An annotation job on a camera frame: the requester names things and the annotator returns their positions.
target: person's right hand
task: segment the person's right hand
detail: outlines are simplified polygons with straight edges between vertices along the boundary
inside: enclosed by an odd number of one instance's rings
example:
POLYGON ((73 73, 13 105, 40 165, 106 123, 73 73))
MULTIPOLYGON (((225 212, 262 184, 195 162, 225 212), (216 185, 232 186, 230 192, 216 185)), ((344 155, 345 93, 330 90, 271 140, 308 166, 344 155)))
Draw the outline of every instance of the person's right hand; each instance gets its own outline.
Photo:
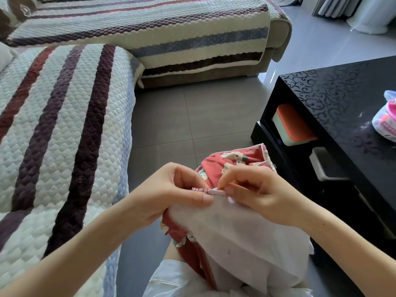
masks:
POLYGON ((314 202, 302 195, 269 167, 236 165, 221 176, 217 189, 257 211, 265 219, 299 226, 314 202))

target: white pedestal base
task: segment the white pedestal base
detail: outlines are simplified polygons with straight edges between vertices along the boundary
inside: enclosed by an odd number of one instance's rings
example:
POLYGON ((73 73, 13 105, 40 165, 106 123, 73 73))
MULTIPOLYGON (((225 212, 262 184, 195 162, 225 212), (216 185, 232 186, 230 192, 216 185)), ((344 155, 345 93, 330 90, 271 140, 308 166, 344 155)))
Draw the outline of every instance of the white pedestal base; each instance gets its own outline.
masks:
POLYGON ((355 14, 346 22, 363 33, 383 34, 395 16, 396 0, 362 0, 355 14))

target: hand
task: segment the hand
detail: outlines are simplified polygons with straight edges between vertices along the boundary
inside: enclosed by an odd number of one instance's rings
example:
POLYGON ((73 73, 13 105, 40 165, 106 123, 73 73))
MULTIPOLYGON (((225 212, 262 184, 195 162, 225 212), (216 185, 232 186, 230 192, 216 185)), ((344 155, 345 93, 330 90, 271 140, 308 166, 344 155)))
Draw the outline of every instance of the hand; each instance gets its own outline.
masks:
POLYGON ((157 170, 123 201, 132 205, 133 216, 145 227, 174 203, 207 207, 213 202, 211 195, 189 189, 207 188, 208 185, 194 170, 183 165, 168 163, 157 170))
POLYGON ((233 166, 220 178, 217 188, 277 224, 298 227, 304 212, 314 206, 286 180, 264 166, 233 166))

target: white shorts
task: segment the white shorts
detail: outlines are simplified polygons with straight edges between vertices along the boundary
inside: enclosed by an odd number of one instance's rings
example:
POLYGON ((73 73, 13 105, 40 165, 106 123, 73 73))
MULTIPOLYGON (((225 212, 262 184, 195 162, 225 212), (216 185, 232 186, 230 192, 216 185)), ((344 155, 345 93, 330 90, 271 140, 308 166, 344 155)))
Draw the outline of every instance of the white shorts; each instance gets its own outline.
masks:
POLYGON ((205 279, 199 276, 186 263, 166 259, 151 276, 143 297, 313 297, 309 289, 268 288, 268 294, 253 293, 251 288, 227 292, 211 290, 205 279))

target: red garment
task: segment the red garment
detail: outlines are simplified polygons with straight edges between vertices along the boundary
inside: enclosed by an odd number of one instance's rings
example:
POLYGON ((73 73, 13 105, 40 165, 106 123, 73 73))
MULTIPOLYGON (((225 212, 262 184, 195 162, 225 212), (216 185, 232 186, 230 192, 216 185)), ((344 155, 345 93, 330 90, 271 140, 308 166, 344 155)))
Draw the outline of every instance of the red garment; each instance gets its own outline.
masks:
MULTIPOLYGON (((264 144, 244 149, 214 153, 202 162, 196 171, 208 186, 217 187, 221 175, 233 165, 265 165, 275 171, 264 144)), ((169 210, 162 215, 161 229, 176 242, 177 250, 186 263, 205 278, 213 289, 217 289, 209 263, 202 247, 195 238, 188 235, 188 230, 177 224, 170 216, 169 210)))

